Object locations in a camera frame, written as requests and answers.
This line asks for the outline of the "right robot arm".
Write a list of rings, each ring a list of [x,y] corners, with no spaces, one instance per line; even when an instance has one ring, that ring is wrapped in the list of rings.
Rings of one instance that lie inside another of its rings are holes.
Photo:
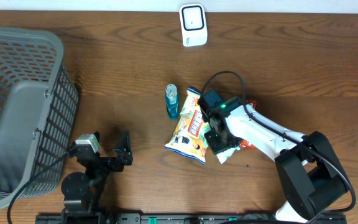
[[[310,222],[351,191],[349,179],[322,133],[305,135],[289,130],[241,98],[225,101],[214,90],[203,93],[198,104],[211,128],[204,136],[215,155],[248,140],[274,161],[287,200],[275,214],[278,220]]]

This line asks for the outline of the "grey plastic shopping basket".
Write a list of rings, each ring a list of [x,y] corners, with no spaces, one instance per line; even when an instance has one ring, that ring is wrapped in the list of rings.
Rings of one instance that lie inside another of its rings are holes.
[[[0,209],[60,181],[78,92],[53,33],[0,27]]]

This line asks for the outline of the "teal bottle with grey cap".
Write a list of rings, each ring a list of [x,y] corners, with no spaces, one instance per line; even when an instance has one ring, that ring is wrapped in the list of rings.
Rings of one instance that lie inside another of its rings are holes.
[[[178,119],[178,90],[174,84],[168,84],[165,88],[166,109],[170,119]]]

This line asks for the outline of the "white barcode scanner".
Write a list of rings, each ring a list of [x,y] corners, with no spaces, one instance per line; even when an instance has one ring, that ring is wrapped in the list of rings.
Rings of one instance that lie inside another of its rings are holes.
[[[201,4],[183,5],[179,10],[184,47],[204,45],[208,41],[205,9]]]

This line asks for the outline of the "red orange snack bar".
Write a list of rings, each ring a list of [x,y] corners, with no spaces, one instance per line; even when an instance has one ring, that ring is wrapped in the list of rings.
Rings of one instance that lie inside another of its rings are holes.
[[[247,103],[250,104],[253,109],[257,106],[257,100],[247,100]],[[240,149],[255,149],[255,146],[245,139],[239,143],[239,147]]]

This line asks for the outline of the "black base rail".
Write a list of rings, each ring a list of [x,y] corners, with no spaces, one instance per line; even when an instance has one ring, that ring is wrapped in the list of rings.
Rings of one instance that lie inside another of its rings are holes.
[[[267,213],[248,213],[245,215],[141,215],[139,213],[118,213],[115,215],[38,215],[36,224],[48,223],[108,223],[108,224],[214,224],[214,223],[278,223]]]

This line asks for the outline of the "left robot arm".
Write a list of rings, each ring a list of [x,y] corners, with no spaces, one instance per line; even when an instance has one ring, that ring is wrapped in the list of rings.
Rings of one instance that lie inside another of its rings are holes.
[[[115,156],[102,157],[99,149],[97,131],[81,135],[68,148],[68,156],[76,157],[76,161],[85,167],[85,171],[73,172],[62,182],[61,191],[65,206],[61,214],[62,223],[116,222],[114,215],[99,204],[109,177],[132,164],[129,132],[125,131],[113,148]]]

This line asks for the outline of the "yellow snack chip bag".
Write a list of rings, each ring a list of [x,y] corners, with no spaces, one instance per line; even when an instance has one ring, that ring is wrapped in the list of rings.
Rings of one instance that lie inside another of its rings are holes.
[[[187,97],[180,112],[180,119],[165,149],[205,164],[208,143],[204,134],[211,130],[203,119],[198,100],[201,92],[193,87],[186,90]]]

